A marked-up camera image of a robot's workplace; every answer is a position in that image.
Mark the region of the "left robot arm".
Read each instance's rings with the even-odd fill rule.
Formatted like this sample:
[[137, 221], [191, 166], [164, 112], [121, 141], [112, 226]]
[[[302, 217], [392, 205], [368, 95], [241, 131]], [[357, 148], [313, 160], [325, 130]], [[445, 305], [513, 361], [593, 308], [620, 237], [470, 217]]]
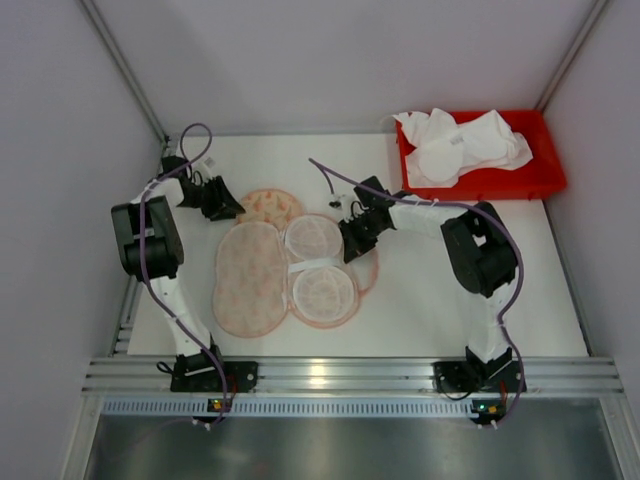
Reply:
[[176, 360], [169, 372], [190, 376], [216, 370], [223, 361], [180, 280], [185, 252], [173, 211], [197, 210], [214, 222], [232, 220], [246, 210], [222, 177], [205, 180], [178, 156], [163, 158], [161, 167], [134, 200], [111, 208], [111, 220], [124, 271], [147, 288], [173, 335]]

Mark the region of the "floral mesh laundry bag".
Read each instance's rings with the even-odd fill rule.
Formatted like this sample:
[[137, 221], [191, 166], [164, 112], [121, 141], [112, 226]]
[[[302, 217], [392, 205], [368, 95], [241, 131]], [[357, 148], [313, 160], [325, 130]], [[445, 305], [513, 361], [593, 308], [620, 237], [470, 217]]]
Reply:
[[306, 214], [282, 229], [250, 221], [220, 242], [212, 309], [218, 325], [241, 338], [276, 329], [289, 314], [318, 329], [349, 321], [375, 286], [379, 259], [371, 251], [344, 262], [338, 223]]

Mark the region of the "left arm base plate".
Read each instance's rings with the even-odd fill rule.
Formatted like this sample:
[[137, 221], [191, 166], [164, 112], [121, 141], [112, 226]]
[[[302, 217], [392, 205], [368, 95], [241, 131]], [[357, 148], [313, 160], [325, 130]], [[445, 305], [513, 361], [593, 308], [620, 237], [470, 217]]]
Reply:
[[[227, 391], [230, 393], [248, 393], [257, 385], [257, 362], [227, 361], [222, 365], [222, 372], [226, 378]], [[208, 357], [187, 358], [180, 356], [177, 358], [170, 376], [171, 392], [223, 392], [220, 373]]]

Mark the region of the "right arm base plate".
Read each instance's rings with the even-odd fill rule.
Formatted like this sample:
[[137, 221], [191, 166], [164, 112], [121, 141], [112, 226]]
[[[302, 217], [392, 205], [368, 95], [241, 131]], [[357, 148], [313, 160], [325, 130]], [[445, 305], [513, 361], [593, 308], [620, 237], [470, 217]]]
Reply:
[[515, 393], [523, 379], [520, 365], [514, 360], [488, 364], [462, 360], [440, 361], [434, 365], [436, 389], [453, 396], [466, 393]]

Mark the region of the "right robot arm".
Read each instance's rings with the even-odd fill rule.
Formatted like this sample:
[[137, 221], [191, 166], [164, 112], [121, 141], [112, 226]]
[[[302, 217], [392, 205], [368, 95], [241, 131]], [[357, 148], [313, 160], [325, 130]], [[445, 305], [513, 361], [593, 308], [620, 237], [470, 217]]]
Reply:
[[354, 187], [358, 210], [339, 222], [343, 261], [373, 250], [387, 230], [410, 231], [443, 242], [455, 279], [465, 292], [468, 341], [466, 365], [487, 377], [513, 359], [503, 331], [505, 307], [520, 267], [509, 232], [488, 202], [475, 205], [424, 202], [405, 192], [395, 195], [372, 176]]

